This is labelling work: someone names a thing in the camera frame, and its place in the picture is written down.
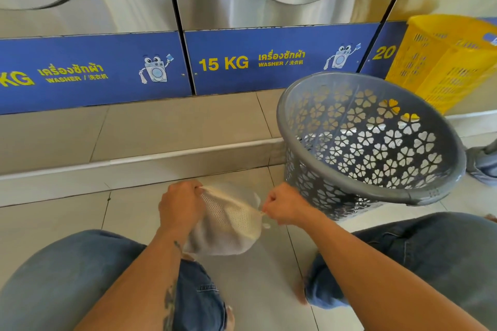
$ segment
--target blue jeans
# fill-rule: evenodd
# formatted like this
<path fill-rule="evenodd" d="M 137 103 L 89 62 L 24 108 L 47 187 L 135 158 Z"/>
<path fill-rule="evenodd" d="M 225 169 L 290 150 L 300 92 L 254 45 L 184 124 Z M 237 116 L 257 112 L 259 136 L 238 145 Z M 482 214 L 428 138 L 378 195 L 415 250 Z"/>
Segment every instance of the blue jeans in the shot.
<path fill-rule="evenodd" d="M 145 249 L 114 233 L 73 234 L 29 258 L 0 291 L 0 330 L 69 331 Z M 226 309 L 197 262 L 182 260 L 174 331 L 221 331 Z"/>
<path fill-rule="evenodd" d="M 496 223 L 465 213 L 440 212 L 353 234 L 497 331 Z M 320 254 L 304 282 L 311 305 L 348 306 Z"/>

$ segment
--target basket rim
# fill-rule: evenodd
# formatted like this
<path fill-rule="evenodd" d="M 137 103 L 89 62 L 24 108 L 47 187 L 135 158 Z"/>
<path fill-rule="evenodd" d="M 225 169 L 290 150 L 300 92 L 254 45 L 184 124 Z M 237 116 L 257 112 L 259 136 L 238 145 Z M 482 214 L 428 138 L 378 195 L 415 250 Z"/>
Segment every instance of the basket rim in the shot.
<path fill-rule="evenodd" d="M 438 42 L 442 42 L 444 43 L 447 47 L 450 47 L 450 48 L 453 48 L 455 50 L 460 50 L 460 51 L 478 51 L 478 52 L 481 52 L 481 51 L 485 51 L 485 52 L 488 52 L 489 54 L 492 54 L 492 55 L 497 55 L 497 46 L 494 46 L 494 47 L 489 47 L 489 48 L 485 48 L 485 47 L 482 47 L 482 48 L 479 48 L 479 49 L 474 49 L 474 48 L 467 48 L 467 47 L 464 47 L 464 46 L 456 46 L 456 45 L 453 45 L 453 44 L 447 44 L 447 42 L 444 40 L 444 39 L 441 39 L 439 37 L 437 37 L 436 35 L 434 35 L 433 33 L 431 32 L 427 32 L 424 28 L 422 28 L 419 23 L 422 21 L 422 20 L 431 20 L 433 18 L 436 18 L 436 17 L 443 17 L 443 18 L 451 18 L 451 19 L 454 19 L 454 20 L 461 20 L 461 23 L 463 24 L 463 22 L 478 22 L 479 24 L 482 24 L 482 25 L 485 25 L 488 27 L 489 29 L 489 33 L 494 33 L 495 35 L 497 35 L 497 27 L 494 25 L 494 24 L 491 24 L 490 22 L 487 22 L 485 20 L 480 20 L 480 19 L 477 19 L 475 17 L 470 17 L 470 16 L 461 16 L 459 14 L 417 14 L 415 16 L 411 16 L 407 19 L 407 25 L 414 25 L 416 26 L 417 29 L 429 34 L 430 38 L 431 39 L 435 39 L 436 41 Z"/>
<path fill-rule="evenodd" d="M 281 136 L 284 142 L 287 144 L 287 148 L 290 149 L 298 158 L 307 166 L 309 170 L 312 170 L 319 174 L 323 178 L 327 178 L 334 185 L 337 185 L 340 189 L 345 192 L 356 194 L 361 197 L 365 197 L 371 200 L 385 201 L 391 203 L 406 203 L 409 205 L 426 205 L 439 201 L 440 199 L 447 196 L 450 191 L 455 187 L 457 181 L 463 176 L 466 171 L 466 153 L 463 143 L 454 128 L 446 122 L 449 131 L 454 139 L 457 147 L 456 160 L 457 163 L 451 170 L 450 174 L 444 178 L 437 178 L 433 182 L 426 184 L 419 189 L 389 189 L 386 187 L 376 186 L 374 184 L 367 184 L 357 179 L 353 179 L 345 174 L 340 173 L 325 163 L 317 160 L 307 149 L 302 146 L 298 139 L 295 139 L 295 135 L 292 134 L 290 127 L 288 126 L 285 113 L 285 104 L 289 95 L 292 91 L 300 85 L 301 83 L 307 82 L 319 76 L 353 76 L 356 78 L 364 78 L 368 80 L 373 80 L 376 82 L 382 82 L 383 85 L 387 87 L 396 87 L 404 92 L 409 92 L 407 89 L 399 87 L 396 84 L 389 83 L 381 78 L 374 76 L 351 73 L 351 72 L 317 72 L 312 75 L 303 77 L 292 85 L 290 85 L 281 95 L 278 106 L 276 109 L 276 120 L 278 128 L 281 132 Z M 444 117 L 429 103 L 423 100 L 421 97 L 411 93 L 413 96 L 417 97 L 420 102 L 423 102 L 429 108 L 432 109 L 436 115 L 439 115 L 440 119 L 443 121 Z"/>

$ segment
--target white mesh bag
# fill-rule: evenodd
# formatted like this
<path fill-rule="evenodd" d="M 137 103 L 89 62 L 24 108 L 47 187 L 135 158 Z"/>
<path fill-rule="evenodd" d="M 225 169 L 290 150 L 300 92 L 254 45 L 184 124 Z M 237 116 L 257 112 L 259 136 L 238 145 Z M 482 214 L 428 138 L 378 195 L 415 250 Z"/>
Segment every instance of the white mesh bag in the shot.
<path fill-rule="evenodd" d="M 183 251 L 203 255 L 246 252 L 260 237 L 263 213 L 260 198 L 234 184 L 203 186 L 205 217 L 193 228 Z"/>

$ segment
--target laundry basket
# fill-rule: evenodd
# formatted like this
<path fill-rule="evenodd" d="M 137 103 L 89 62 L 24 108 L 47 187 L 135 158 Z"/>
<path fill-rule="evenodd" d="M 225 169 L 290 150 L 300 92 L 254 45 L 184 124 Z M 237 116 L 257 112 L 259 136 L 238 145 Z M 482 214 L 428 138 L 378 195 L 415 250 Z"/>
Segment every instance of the laundry basket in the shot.
<path fill-rule="evenodd" d="M 414 16 L 386 80 L 444 113 L 497 70 L 497 26 L 464 16 Z"/>
<path fill-rule="evenodd" d="M 333 220 L 383 202 L 426 205 L 466 165 L 452 127 L 413 93 L 371 76 L 321 72 L 281 96 L 285 180 Z"/>

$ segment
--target forearm tattoo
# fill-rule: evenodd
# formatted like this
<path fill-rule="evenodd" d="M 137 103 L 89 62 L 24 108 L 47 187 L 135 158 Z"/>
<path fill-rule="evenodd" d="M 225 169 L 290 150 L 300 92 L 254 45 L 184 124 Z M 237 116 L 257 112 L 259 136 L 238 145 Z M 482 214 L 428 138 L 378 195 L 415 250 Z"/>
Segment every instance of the forearm tattoo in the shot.
<path fill-rule="evenodd" d="M 164 307 L 167 312 L 164 318 L 164 331 L 172 331 L 172 322 L 174 320 L 174 304 L 176 302 L 176 285 L 177 280 L 169 287 L 165 293 Z"/>

